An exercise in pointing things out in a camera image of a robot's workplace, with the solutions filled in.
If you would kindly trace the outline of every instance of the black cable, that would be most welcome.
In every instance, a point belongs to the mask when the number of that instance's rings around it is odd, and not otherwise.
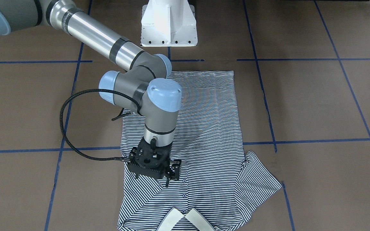
[[[126,117],[126,116],[129,116],[131,113],[125,113],[125,114],[123,114],[124,113],[124,110],[125,110],[125,108],[122,108],[121,109],[121,111],[119,112],[119,114],[118,114],[118,116],[117,117],[115,117],[115,118],[112,118],[111,120],[112,121],[115,121],[115,120],[117,120],[117,119],[119,119],[119,118],[122,118],[122,117]]]
[[[131,113],[130,113],[130,112],[128,112],[128,113],[125,113],[125,114],[122,114],[122,115],[118,115],[117,117],[112,118],[111,120],[112,120],[112,121],[115,121],[115,120],[120,119],[120,118],[122,118],[122,117],[129,116],[130,114],[131,114]]]
[[[82,153],[80,150],[78,150],[78,148],[76,148],[75,146],[72,145],[72,143],[68,140],[68,137],[66,137],[66,133],[65,133],[65,129],[64,129],[64,121],[63,121],[63,117],[64,117],[64,110],[65,110],[65,107],[69,104],[69,102],[71,100],[73,100],[74,98],[80,96],[80,95],[83,95],[83,94],[86,94],[86,93],[91,93],[91,92],[107,92],[107,93],[112,93],[112,94],[115,94],[115,95],[120,95],[124,98],[127,98],[129,99],[130,101],[132,101],[136,106],[137,106],[137,111],[139,112],[139,110],[141,109],[141,106],[139,105],[138,101],[136,101],[135,99],[125,95],[124,93],[120,93],[118,91],[114,91],[114,90],[108,90],[108,89],[88,89],[88,90],[84,90],[84,91],[80,91],[78,93],[75,93],[74,95],[72,95],[71,97],[69,97],[65,102],[64,104],[62,105],[62,108],[61,108],[61,111],[59,113],[59,125],[60,125],[60,129],[61,129],[61,133],[62,133],[62,136],[65,140],[65,142],[72,148],[72,150],[74,150],[76,153],[78,153],[79,155],[85,157],[85,158],[88,158],[88,159],[92,159],[92,160],[99,160],[99,161],[106,161],[106,160],[119,160],[119,161],[122,161],[122,157],[113,157],[113,158],[96,158],[96,157],[92,157],[92,156],[88,156],[84,153]]]

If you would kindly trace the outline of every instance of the brown floor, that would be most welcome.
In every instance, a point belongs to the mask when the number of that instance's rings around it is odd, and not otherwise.
[[[91,15],[138,44],[146,3],[94,0]],[[256,54],[243,0],[197,1],[197,47],[145,49],[169,55],[174,70],[235,71],[245,150],[284,186],[239,230],[370,230],[370,2],[246,0],[246,9]],[[123,164],[64,150],[58,126],[73,84],[96,88],[108,70],[121,69],[49,27],[0,37],[0,231],[116,230]],[[110,121],[119,110],[81,97],[70,139],[120,155],[121,121]]]

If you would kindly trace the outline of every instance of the black and white striped fabric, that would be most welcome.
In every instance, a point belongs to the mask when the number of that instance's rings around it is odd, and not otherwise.
[[[251,213],[281,188],[253,152],[243,150],[233,82],[228,72],[172,72],[182,86],[171,159],[181,159],[181,178],[166,180],[135,175],[125,167],[121,231],[155,231],[165,215],[197,209],[215,231],[244,225]],[[121,152],[128,155],[144,131],[143,117],[123,119]],[[173,228],[196,231],[187,219]]]

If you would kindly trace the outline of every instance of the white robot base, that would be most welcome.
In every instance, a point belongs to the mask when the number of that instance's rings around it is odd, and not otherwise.
[[[142,7],[143,47],[194,47],[198,44],[195,7],[187,0],[149,0]]]

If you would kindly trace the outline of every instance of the blue tape line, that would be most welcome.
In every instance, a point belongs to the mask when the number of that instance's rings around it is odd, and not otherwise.
[[[171,62],[204,62],[204,59],[171,59],[171,47],[168,47],[168,59]]]
[[[370,138],[276,141],[276,143],[277,144],[287,144],[287,143],[337,143],[337,142],[358,142],[358,141],[370,141]],[[273,144],[273,141],[244,142],[243,144],[244,145]],[[115,149],[120,149],[120,147],[119,146],[110,146],[110,147],[86,147],[86,148],[78,148],[78,149],[79,150],[115,150]],[[0,153],[55,152],[55,151],[60,151],[60,148],[0,150]],[[71,148],[64,148],[63,151],[72,151],[72,149]]]
[[[335,142],[354,142],[354,141],[370,141],[370,138],[360,139],[328,139],[328,140],[298,140],[298,141],[277,141],[277,144],[284,143],[335,143]]]
[[[117,150],[121,149],[121,147],[113,146],[113,147],[89,147],[89,148],[78,148],[80,151],[88,151],[88,150]],[[64,148],[64,151],[73,151],[72,148]]]
[[[0,61],[0,64],[12,63],[92,63],[92,60],[53,60],[53,61]]]
[[[262,142],[244,142],[244,145],[260,145],[260,144],[273,144],[272,141],[262,141]]]
[[[49,225],[49,220],[50,220],[50,217],[51,217],[52,205],[53,205],[53,202],[54,202],[56,183],[57,183],[57,180],[58,180],[58,174],[59,174],[59,169],[60,169],[59,165],[60,165],[61,160],[62,160],[62,152],[63,152],[62,150],[59,151],[58,162],[57,162],[57,167],[56,167],[56,170],[55,170],[55,177],[54,177],[54,187],[53,187],[52,192],[51,192],[51,198],[50,198],[50,201],[49,201],[49,207],[48,207],[47,219],[45,221],[44,231],[48,231],[48,225]]]
[[[171,59],[171,62],[204,62],[204,59]]]
[[[340,64],[340,66],[341,66],[341,68],[342,68],[342,71],[343,71],[343,73],[344,73],[344,75],[345,75],[346,82],[348,83],[349,89],[351,90],[351,93],[352,93],[352,97],[354,98],[354,101],[355,101],[355,103],[356,103],[356,105],[357,105],[357,108],[358,108],[359,114],[361,114],[361,118],[362,118],[362,120],[363,120],[363,122],[364,122],[364,125],[365,125],[365,128],[366,128],[366,131],[367,131],[367,133],[368,133],[368,135],[369,135],[369,138],[370,138],[370,130],[369,130],[369,127],[368,127],[368,125],[367,125],[367,123],[366,123],[366,120],[365,120],[364,114],[362,113],[362,110],[361,110],[361,107],[360,107],[360,105],[359,105],[359,103],[358,103],[357,97],[355,96],[354,90],[352,89],[351,82],[349,81],[348,75],[346,74],[346,71],[345,71],[345,68],[344,68],[344,66],[343,66],[343,64],[342,64],[342,61],[341,61],[341,59],[339,58],[338,51],[337,51],[337,49],[336,49],[336,47],[335,47],[335,44],[333,43],[333,39],[332,39],[332,37],[331,37],[331,35],[330,35],[330,33],[329,33],[328,27],[326,26],[325,20],[323,19],[323,16],[322,16],[321,10],[319,9],[319,6],[318,6],[318,4],[317,4],[316,0],[314,0],[314,3],[315,3],[315,6],[316,6],[316,8],[317,8],[317,10],[318,10],[318,13],[319,13],[319,15],[320,15],[320,17],[321,17],[321,19],[322,19],[323,26],[325,27],[325,30],[326,30],[326,32],[327,32],[327,34],[328,34],[328,36],[329,36],[329,39],[330,39],[330,42],[331,42],[331,44],[332,44],[333,50],[335,51],[335,54],[336,54],[336,56],[338,57],[339,64]]]
[[[168,47],[168,59],[171,60],[171,48]]]
[[[291,205],[289,204],[288,194],[286,193],[285,183],[282,181],[282,187],[284,189],[286,206],[288,207],[289,219],[291,220],[292,231],[295,231],[294,218],[292,218]]]
[[[81,43],[81,48],[79,49],[78,63],[76,65],[76,70],[75,70],[74,83],[72,85],[72,90],[71,90],[71,95],[73,95],[73,93],[75,91],[75,85],[76,85],[75,83],[76,83],[76,80],[78,78],[79,66],[81,64],[79,61],[81,61],[83,49],[84,49],[84,43]],[[68,112],[66,114],[66,121],[65,121],[65,125],[64,125],[65,133],[66,133],[66,129],[68,128],[69,116],[71,115],[71,108],[72,108],[72,101],[69,102]],[[51,199],[49,201],[49,207],[48,207],[47,219],[45,221],[44,231],[48,231],[49,220],[50,220],[50,217],[51,217],[52,205],[53,205],[53,201],[54,201],[54,197],[55,197],[56,184],[57,184],[57,181],[58,181],[58,175],[59,175],[60,163],[61,163],[61,160],[62,160],[62,153],[63,153],[63,150],[64,150],[64,145],[65,145],[65,139],[62,138],[61,148],[60,148],[59,155],[58,155],[57,168],[56,168],[56,171],[55,171],[54,186],[53,186],[53,189],[52,189],[52,192],[51,192]]]
[[[17,153],[17,152],[57,152],[60,148],[41,148],[41,149],[17,149],[17,150],[0,150],[0,153]]]
[[[366,60],[370,60],[370,58],[341,58],[341,60],[362,60],[362,61],[366,61]]]
[[[236,61],[327,61],[327,60],[362,60],[368,61],[370,58],[238,58]]]
[[[89,1],[89,6],[88,6],[88,13],[87,15],[91,14],[91,9],[92,9],[92,0]]]
[[[255,62],[256,62],[256,65],[257,65],[258,77],[259,77],[260,83],[261,83],[261,89],[262,89],[262,93],[263,93],[263,102],[265,104],[266,112],[268,113],[269,128],[270,128],[270,134],[272,136],[273,147],[275,149],[275,152],[277,152],[278,148],[276,147],[275,135],[273,133],[272,120],[270,119],[268,101],[266,100],[265,88],[263,87],[260,65],[259,65],[259,62],[258,62],[257,52],[256,52],[256,49],[255,49],[255,43],[254,43],[254,37],[252,35],[252,30],[251,30],[251,23],[249,22],[248,11],[246,9],[245,0],[242,0],[242,2],[243,2],[243,8],[245,10],[246,23],[248,24],[249,35],[251,37],[252,50],[254,51]]]

